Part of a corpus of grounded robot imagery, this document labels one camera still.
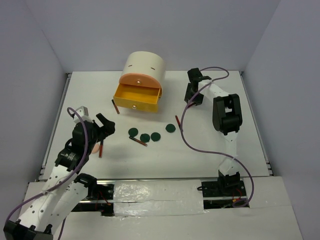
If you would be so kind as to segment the yellow drawer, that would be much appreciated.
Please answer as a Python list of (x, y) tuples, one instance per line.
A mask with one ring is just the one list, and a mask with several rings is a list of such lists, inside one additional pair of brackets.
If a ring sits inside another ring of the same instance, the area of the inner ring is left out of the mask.
[(161, 96), (161, 88), (120, 83), (113, 96), (113, 100), (118, 107), (156, 113), (158, 111), (158, 101)]

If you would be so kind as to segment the orange top drawer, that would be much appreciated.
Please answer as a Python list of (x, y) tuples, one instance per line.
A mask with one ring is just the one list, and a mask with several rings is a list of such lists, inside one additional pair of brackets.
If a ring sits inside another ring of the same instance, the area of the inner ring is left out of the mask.
[(161, 84), (154, 77), (142, 73), (127, 73), (120, 77), (119, 83), (123, 85), (160, 89)]

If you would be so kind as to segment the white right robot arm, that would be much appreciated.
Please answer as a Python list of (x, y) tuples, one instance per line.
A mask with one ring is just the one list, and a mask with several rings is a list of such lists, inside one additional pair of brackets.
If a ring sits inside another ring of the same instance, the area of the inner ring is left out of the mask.
[(214, 129), (221, 134), (224, 139), (225, 152), (200, 150), (192, 147), (185, 139), (183, 127), (180, 127), (180, 134), (183, 142), (192, 150), (223, 156), (224, 159), (218, 166), (217, 189), (221, 195), (228, 196), (234, 191), (235, 186), (240, 184), (240, 173), (236, 160), (237, 155), (237, 136), (243, 123), (240, 97), (238, 94), (230, 94), (214, 82), (226, 79), (230, 73), (222, 68), (213, 66), (226, 72), (226, 76), (212, 79), (204, 76), (199, 68), (192, 68), (187, 71), (189, 83), (184, 96), (186, 106), (182, 112), (181, 122), (183, 125), (186, 111), (191, 106), (199, 106), (203, 103), (204, 97), (212, 102), (212, 124)]

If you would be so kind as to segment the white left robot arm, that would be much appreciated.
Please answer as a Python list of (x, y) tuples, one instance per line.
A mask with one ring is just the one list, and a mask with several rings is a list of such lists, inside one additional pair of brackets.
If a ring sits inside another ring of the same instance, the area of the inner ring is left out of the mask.
[(95, 145), (115, 133), (115, 123), (101, 113), (101, 126), (82, 113), (73, 116), (72, 137), (58, 153), (50, 177), (42, 191), (26, 200), (28, 209), (15, 221), (7, 219), (3, 228), (7, 240), (52, 240), (58, 227), (83, 199), (113, 199), (112, 184), (98, 184), (97, 179), (82, 173)]

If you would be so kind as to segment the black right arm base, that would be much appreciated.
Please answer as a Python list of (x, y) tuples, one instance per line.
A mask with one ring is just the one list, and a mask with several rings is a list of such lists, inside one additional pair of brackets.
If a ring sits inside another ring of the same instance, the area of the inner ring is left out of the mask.
[(218, 178), (212, 181), (202, 181), (197, 190), (202, 193), (203, 207), (210, 209), (248, 208), (244, 181), (237, 171), (232, 175), (218, 173)]

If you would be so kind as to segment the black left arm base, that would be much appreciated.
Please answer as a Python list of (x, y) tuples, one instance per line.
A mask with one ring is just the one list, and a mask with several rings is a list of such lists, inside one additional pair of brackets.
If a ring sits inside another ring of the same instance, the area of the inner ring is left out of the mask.
[(98, 184), (97, 179), (89, 174), (81, 173), (74, 183), (80, 183), (85, 187), (85, 198), (79, 202), (72, 212), (99, 212), (103, 217), (113, 217), (114, 204), (111, 203), (114, 196), (114, 184)]

